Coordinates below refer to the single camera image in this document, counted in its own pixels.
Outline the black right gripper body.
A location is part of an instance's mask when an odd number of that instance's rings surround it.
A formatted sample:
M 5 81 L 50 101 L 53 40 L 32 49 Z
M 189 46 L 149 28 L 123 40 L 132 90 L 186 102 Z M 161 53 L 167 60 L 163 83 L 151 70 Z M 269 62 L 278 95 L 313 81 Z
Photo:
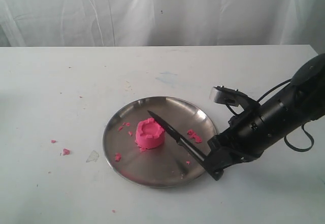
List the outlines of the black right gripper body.
M 229 148 L 227 167 L 258 159 L 263 152 L 287 135 L 287 102 L 270 99 L 256 101 L 229 120 L 229 128 L 208 141 L 209 145 Z

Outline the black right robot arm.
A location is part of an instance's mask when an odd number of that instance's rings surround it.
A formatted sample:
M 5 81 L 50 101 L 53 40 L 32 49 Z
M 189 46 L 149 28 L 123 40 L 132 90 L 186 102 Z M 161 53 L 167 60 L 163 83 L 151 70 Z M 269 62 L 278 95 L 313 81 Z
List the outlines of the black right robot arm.
M 215 180 L 224 169 L 260 158 L 296 128 L 324 116 L 324 54 L 305 63 L 285 84 L 263 104 L 233 89 L 214 88 L 216 103 L 243 108 L 228 129 L 208 141 L 211 151 L 201 165 Z

